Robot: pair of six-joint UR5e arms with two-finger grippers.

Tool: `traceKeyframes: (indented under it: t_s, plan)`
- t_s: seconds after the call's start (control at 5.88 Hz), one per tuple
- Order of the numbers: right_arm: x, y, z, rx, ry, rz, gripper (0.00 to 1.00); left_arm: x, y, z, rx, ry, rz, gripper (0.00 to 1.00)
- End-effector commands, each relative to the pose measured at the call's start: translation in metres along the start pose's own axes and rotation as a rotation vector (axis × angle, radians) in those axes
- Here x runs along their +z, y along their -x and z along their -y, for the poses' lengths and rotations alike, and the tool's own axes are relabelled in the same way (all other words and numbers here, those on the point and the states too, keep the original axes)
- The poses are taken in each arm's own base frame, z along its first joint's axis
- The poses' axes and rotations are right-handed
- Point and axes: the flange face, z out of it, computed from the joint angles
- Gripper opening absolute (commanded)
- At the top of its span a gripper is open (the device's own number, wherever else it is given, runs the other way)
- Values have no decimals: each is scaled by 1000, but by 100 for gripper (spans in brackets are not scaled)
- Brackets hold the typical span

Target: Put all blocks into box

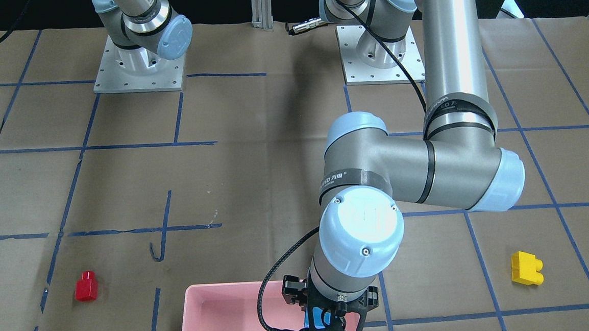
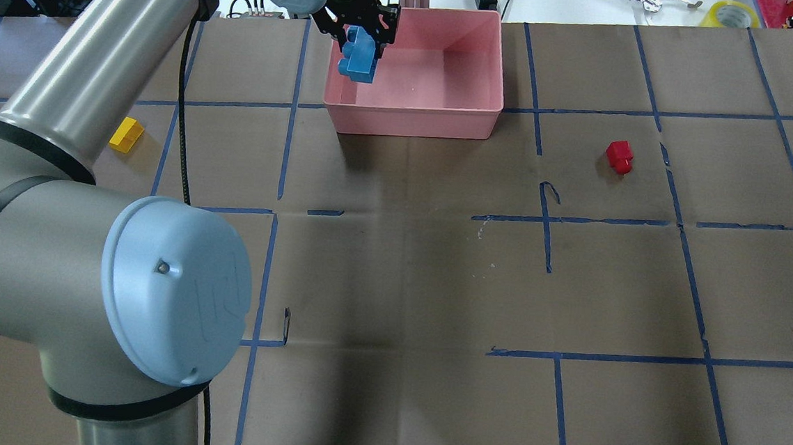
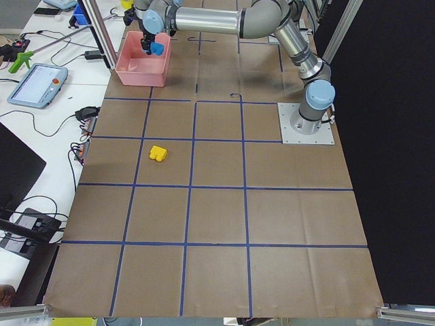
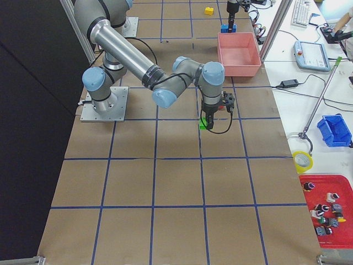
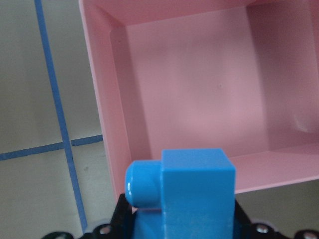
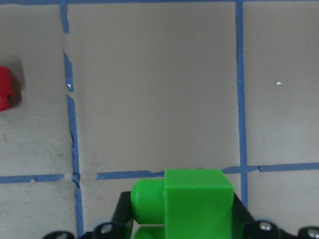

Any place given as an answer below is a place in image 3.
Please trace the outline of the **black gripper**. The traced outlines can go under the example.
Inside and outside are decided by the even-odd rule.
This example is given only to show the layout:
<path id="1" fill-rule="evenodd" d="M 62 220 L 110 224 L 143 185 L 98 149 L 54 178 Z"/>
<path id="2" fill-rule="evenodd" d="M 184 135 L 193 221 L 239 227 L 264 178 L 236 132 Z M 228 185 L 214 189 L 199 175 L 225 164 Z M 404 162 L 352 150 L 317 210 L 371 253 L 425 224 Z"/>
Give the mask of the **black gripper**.
<path id="1" fill-rule="evenodd" d="M 146 54 L 152 54 L 152 44 L 155 41 L 155 34 L 149 33 L 147 31 L 143 32 L 143 37 L 141 39 L 142 51 Z"/>

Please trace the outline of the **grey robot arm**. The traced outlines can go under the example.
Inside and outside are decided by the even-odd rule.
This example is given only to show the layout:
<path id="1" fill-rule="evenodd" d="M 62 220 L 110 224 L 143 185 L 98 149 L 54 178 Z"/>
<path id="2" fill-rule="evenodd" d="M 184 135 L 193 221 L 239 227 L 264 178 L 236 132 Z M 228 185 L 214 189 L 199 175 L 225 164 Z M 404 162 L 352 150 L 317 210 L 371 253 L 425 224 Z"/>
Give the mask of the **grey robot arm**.
<path id="1" fill-rule="evenodd" d="M 197 31 L 236 35 L 241 39 L 259 39 L 274 35 L 298 69 L 304 84 L 298 111 L 290 118 L 291 127 L 304 135 L 315 134 L 324 123 L 324 113 L 331 108 L 336 91 L 330 82 L 331 70 L 311 51 L 302 36 L 298 20 L 299 1 L 252 1 L 250 7 L 237 11 L 185 7 L 181 1 L 134 1 L 124 13 L 125 25 L 137 21 L 143 33 L 142 50 L 162 54 L 156 35 L 165 32 Z"/>

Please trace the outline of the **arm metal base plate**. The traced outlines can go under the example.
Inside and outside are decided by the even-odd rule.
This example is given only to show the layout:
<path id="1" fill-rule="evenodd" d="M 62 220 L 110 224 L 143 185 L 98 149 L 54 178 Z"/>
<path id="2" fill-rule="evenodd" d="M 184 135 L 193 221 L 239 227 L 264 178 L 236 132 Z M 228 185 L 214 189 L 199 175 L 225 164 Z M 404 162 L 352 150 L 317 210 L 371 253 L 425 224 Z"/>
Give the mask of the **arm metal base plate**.
<path id="1" fill-rule="evenodd" d="M 334 145 L 328 114 L 310 122 L 299 112 L 299 103 L 277 103 L 281 140 L 284 145 Z"/>

